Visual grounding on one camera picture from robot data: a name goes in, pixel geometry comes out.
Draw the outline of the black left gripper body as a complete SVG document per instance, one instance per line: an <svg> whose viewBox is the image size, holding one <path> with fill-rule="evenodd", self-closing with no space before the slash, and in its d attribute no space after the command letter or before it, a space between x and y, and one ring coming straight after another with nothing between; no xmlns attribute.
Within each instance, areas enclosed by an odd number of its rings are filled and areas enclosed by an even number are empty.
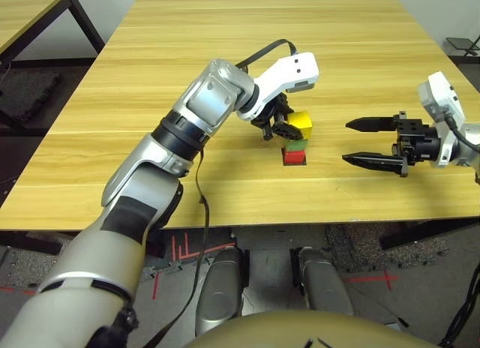
<svg viewBox="0 0 480 348"><path fill-rule="evenodd" d="M250 123L262 131L262 138L264 140L271 140L274 133L272 126L276 121L287 122L287 116L293 113L284 93L280 93L271 101L269 101L263 108L262 112L254 118Z"/></svg>

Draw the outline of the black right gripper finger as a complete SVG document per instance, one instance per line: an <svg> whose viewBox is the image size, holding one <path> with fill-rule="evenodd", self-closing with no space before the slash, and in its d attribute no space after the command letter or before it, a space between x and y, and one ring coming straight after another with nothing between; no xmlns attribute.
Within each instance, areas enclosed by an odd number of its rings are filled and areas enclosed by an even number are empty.
<svg viewBox="0 0 480 348"><path fill-rule="evenodd" d="M398 117L361 117L348 121L346 128L361 132L396 131Z"/></svg>
<svg viewBox="0 0 480 348"><path fill-rule="evenodd" d="M405 157L372 152L357 152L344 154L342 159L347 163L367 170L391 172L401 177L408 175L408 163Z"/></svg>

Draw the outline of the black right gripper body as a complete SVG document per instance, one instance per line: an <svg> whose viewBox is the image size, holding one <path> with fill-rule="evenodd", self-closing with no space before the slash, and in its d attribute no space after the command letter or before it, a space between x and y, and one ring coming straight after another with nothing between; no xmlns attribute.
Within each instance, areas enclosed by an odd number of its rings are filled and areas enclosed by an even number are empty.
<svg viewBox="0 0 480 348"><path fill-rule="evenodd" d="M407 118L400 111L393 117L397 140L391 147L394 156L405 158L409 166L424 161L435 161L440 153L437 129L423 124L421 119Z"/></svg>

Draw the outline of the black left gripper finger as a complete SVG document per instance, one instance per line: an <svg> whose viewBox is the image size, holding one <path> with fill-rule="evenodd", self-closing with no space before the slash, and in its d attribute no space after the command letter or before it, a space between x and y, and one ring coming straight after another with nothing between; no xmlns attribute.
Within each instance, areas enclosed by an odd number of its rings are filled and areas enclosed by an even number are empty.
<svg viewBox="0 0 480 348"><path fill-rule="evenodd" d="M286 121L276 121L272 126L272 132L285 140L302 140L303 135L299 128Z"/></svg>

